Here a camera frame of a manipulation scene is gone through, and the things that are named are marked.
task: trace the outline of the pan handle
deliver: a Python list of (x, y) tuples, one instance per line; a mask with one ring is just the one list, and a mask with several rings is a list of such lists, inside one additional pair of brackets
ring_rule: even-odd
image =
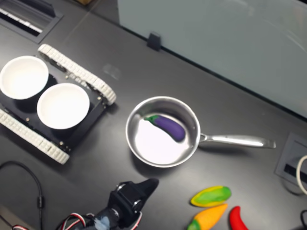
[(201, 133), (200, 143), (202, 142), (217, 142), (224, 144), (240, 145), (255, 148), (276, 148), (275, 141), (246, 135), (216, 135), (209, 136)]

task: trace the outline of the purple eggplant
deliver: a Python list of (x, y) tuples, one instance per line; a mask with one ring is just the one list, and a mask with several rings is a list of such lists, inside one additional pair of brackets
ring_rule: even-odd
[(186, 136), (184, 128), (167, 117), (154, 115), (146, 117), (144, 120), (150, 121), (150, 123), (168, 133), (177, 142), (182, 141)]

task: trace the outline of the stainless steel saucepan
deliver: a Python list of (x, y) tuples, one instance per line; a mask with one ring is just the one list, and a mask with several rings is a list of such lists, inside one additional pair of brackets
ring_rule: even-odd
[[(185, 138), (176, 142), (169, 134), (144, 120), (153, 115), (162, 115), (180, 124), (186, 132)], [(182, 164), (202, 142), (255, 148), (276, 147), (273, 140), (254, 136), (202, 134), (198, 119), (190, 107), (178, 99), (164, 96), (149, 98), (134, 108), (127, 120), (126, 138), (137, 158), (160, 168)]]

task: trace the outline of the orange pepper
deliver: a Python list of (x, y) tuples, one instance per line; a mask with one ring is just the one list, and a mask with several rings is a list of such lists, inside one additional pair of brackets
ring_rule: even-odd
[(223, 204), (203, 210), (194, 217), (188, 230), (210, 230), (219, 221), (227, 207), (228, 204)]

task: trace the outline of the pan rim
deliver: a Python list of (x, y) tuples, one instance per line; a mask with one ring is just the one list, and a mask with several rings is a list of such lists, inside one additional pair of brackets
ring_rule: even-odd
[[(131, 119), (133, 118), (133, 116), (135, 115), (135, 112), (139, 110), (139, 108), (141, 108), (144, 104), (150, 102), (150, 101), (153, 101), (153, 100), (159, 100), (159, 99), (167, 99), (167, 100), (171, 100), (171, 101), (174, 101), (176, 103), (179, 103), (181, 105), (183, 105), (191, 114), (192, 114), (192, 117), (193, 119), (195, 120), (195, 123), (196, 123), (196, 129), (197, 129), (197, 137), (196, 137), (196, 140), (195, 140), (195, 145), (193, 146), (193, 148), (191, 149), (190, 151), (190, 154), (188, 156), (186, 156), (184, 159), (182, 159), (181, 161), (177, 162), (177, 163), (173, 163), (173, 164), (166, 164), (166, 165), (162, 165), (162, 164), (155, 164), (155, 163), (152, 163), (150, 161), (146, 161), (145, 159), (141, 158), (139, 156), (138, 153), (135, 152), (134, 148), (132, 147), (131, 143), (130, 143), (130, 140), (129, 140), (129, 135), (128, 135), (128, 127), (129, 127), (129, 124), (131, 122)], [(184, 162), (186, 162), (196, 151), (197, 147), (198, 147), (198, 144), (199, 144), (199, 141), (200, 141), (200, 138), (201, 138), (201, 127), (200, 127), (200, 124), (199, 124), (199, 121), (195, 115), (195, 113), (193, 112), (193, 110), (186, 104), (184, 103), (183, 101), (177, 99), (177, 98), (174, 98), (174, 97), (169, 97), (169, 96), (156, 96), (156, 97), (151, 97), (151, 98), (148, 98), (142, 102), (140, 102), (133, 110), (132, 112), (130, 113), (128, 119), (127, 119), (127, 122), (126, 122), (126, 140), (127, 140), (127, 143), (129, 145), (129, 148), (130, 150), (132, 151), (132, 153), (139, 159), (141, 160), (142, 162), (148, 164), (148, 165), (151, 165), (153, 167), (157, 167), (157, 168), (171, 168), (171, 167), (175, 167), (175, 166), (178, 166)]]

